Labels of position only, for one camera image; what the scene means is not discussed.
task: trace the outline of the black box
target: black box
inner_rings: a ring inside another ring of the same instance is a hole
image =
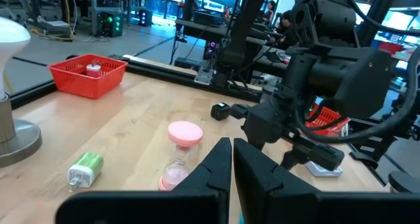
[[[218,103],[211,107],[210,115],[215,120],[221,121],[229,117],[230,106],[226,103]]]
[[[97,36],[119,37],[123,35],[123,23],[122,14],[101,12],[98,14]]]
[[[222,17],[207,12],[196,11],[194,13],[194,23],[204,26],[220,26],[222,24]]]
[[[148,9],[143,9],[138,11],[138,17],[140,20],[138,21],[139,26],[148,27],[152,25],[152,15],[153,12]]]

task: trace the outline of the person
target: person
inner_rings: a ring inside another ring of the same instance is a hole
[[[227,20],[230,20],[232,15],[230,14],[230,8],[229,7],[225,7],[224,8],[224,18]]]
[[[271,21],[273,21],[274,17],[274,11],[276,10],[276,2],[271,0],[267,4],[268,11],[264,13],[264,16],[262,17],[262,21],[269,25],[271,24]]]
[[[291,27],[292,27],[291,11],[285,11],[282,14],[282,21],[276,30],[276,32],[278,32],[279,34],[282,34],[282,36],[280,37],[280,40],[278,41],[276,45],[276,48],[279,48],[281,50],[286,50],[289,47],[292,47],[296,43],[298,43],[299,40],[297,39],[295,34],[292,31],[290,31]],[[271,39],[270,43],[272,44],[275,41],[276,39]]]
[[[284,34],[291,26],[291,11],[285,11],[282,14],[282,20],[277,27],[276,32]]]

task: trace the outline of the red basket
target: red basket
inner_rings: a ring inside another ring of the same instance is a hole
[[[100,65],[101,77],[85,75],[86,67],[95,60]],[[59,91],[90,99],[98,99],[123,80],[126,62],[87,54],[48,66]]]
[[[318,104],[315,104],[312,107],[312,111],[309,113],[309,116],[311,117],[315,111],[318,109]],[[306,122],[305,125],[307,127],[319,127],[326,125],[327,123],[330,123],[332,121],[335,121],[336,119],[340,118],[340,114],[334,112],[331,109],[328,109],[326,107],[323,107],[321,110],[321,114],[313,121],[313,122]],[[349,118],[343,120],[342,122],[338,123],[337,125],[330,127],[328,129],[323,130],[317,130],[313,131],[315,134],[323,135],[323,136],[341,136],[341,131],[343,130],[344,126],[350,121]]]

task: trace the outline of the stand base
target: stand base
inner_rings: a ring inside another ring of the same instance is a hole
[[[16,136],[0,143],[0,168],[31,156],[42,144],[41,129],[34,123],[14,120],[14,129]]]

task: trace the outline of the lab equipment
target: lab equipment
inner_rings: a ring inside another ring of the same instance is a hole
[[[70,167],[67,173],[70,191],[89,188],[98,177],[104,158],[93,152],[86,152]]]
[[[195,156],[194,147],[200,143],[203,130],[191,122],[173,122],[168,127],[168,136],[174,147],[171,162],[159,180],[159,190],[174,189],[190,174],[188,162]]]

